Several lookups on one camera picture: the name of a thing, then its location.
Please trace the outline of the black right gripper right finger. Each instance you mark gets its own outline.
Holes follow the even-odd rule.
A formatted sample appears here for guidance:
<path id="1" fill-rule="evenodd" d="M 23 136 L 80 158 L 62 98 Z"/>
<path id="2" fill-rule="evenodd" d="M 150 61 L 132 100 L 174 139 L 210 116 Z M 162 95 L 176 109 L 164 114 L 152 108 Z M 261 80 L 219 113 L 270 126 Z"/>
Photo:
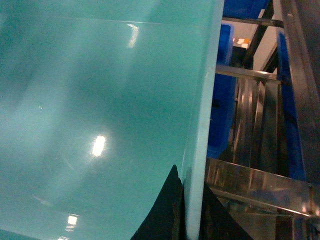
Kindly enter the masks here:
<path id="1" fill-rule="evenodd" d="M 203 186 L 199 238 L 201 240 L 252 239 L 232 218 L 206 183 Z"/>

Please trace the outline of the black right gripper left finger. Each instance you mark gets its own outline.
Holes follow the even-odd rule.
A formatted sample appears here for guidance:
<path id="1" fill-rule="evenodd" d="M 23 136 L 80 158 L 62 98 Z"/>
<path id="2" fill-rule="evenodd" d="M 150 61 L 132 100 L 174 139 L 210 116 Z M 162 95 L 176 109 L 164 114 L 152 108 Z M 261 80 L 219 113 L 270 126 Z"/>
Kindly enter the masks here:
<path id="1" fill-rule="evenodd" d="M 184 240 L 184 187 L 174 164 L 132 240 Z"/>

